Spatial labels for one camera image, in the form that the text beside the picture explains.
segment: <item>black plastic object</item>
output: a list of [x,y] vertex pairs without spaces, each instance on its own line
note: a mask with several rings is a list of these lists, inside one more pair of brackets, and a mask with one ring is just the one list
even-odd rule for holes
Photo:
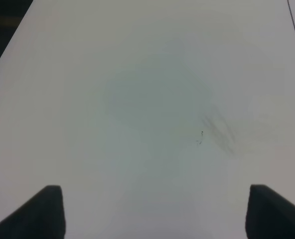
[[47,186],[0,222],[0,239],[63,239],[66,223],[60,186]]
[[265,185],[252,185],[245,228],[248,239],[295,239],[295,205]]

